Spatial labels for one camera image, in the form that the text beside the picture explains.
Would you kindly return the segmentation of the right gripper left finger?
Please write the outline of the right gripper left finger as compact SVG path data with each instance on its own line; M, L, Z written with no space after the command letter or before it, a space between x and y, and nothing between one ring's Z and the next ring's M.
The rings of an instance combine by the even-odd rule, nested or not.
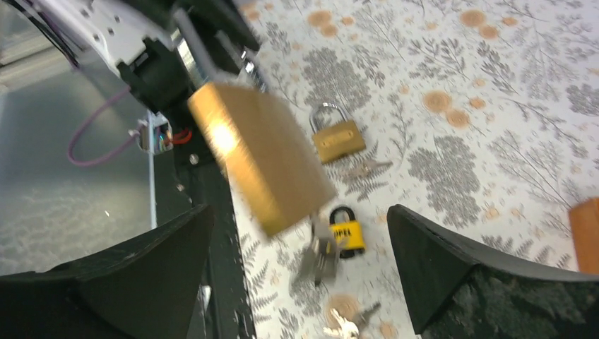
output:
M200 277L194 212L45 272L1 277L2 338L185 338Z

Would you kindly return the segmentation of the orange wooden compartment tray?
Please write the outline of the orange wooden compartment tray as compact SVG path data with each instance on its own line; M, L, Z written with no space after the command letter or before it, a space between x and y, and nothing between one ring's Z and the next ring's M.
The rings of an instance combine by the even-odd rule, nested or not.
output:
M574 206L569 210L569 222L582 273L598 274L598 197Z

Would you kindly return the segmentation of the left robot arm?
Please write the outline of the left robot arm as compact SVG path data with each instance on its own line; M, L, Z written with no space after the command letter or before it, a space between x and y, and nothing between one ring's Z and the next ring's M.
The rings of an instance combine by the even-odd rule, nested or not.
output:
M233 1L11 1L78 66L77 51L93 49L148 110L186 116L191 68L174 14L185 12L215 66L245 72L260 90L266 81L253 55L260 43Z

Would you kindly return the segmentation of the keys of padlock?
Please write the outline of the keys of padlock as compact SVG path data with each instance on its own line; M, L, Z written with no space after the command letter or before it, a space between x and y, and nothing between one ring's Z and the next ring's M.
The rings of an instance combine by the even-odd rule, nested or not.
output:
M318 213L312 213L309 221L312 237L302 251L299 269L292 284L310 280L318 287L321 283L331 283L336 279L340 252L348 241L336 240L329 224Z

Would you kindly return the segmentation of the floral table mat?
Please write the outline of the floral table mat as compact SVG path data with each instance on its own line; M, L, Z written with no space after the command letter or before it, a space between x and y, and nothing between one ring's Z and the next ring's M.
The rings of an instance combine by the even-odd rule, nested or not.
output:
M367 147L326 170L367 250L293 280L305 225L235 216L259 338L321 338L328 306L380 302L367 338L413 338L386 225L403 204L529 261L576 270L570 207L598 195L597 1L242 1L271 88L307 133L343 106Z

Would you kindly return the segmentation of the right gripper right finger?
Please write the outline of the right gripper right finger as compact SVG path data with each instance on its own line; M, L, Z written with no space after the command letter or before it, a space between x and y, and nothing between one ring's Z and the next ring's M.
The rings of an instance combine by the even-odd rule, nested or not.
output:
M387 225L420 337L598 337L598 276L506 254L402 205Z

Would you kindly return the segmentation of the brass padlock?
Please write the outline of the brass padlock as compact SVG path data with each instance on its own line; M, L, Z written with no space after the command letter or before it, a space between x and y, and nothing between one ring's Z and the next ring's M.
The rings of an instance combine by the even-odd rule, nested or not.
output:
M262 232L274 237L303 220L326 229L320 210L337 191L290 108L276 95L219 82L187 12L172 16L201 77L187 100L191 115Z
M323 130L317 129L316 118L325 108L336 110L341 121ZM342 157L352 155L366 149L362 133L354 120L349 119L346 110L332 102L322 102L317 105L309 116L312 128L312 140L322 164L328 164Z

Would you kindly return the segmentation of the yellow padlock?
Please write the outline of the yellow padlock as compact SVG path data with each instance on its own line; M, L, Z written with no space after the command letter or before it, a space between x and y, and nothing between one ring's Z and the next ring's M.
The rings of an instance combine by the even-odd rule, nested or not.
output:
M348 206L338 206L329 215L329 225L340 246L340 258L349 259L362 255L366 251L366 243L362 226L355 217L355 212Z

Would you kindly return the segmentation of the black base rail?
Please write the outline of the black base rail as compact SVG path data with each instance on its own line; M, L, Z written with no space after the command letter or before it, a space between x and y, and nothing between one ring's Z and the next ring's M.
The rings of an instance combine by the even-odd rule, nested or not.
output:
M171 126L161 114L148 114L149 173L153 227L194 212L203 255L189 259L200 277L193 299L188 338L255 338L241 242L228 180L201 132L190 123Z

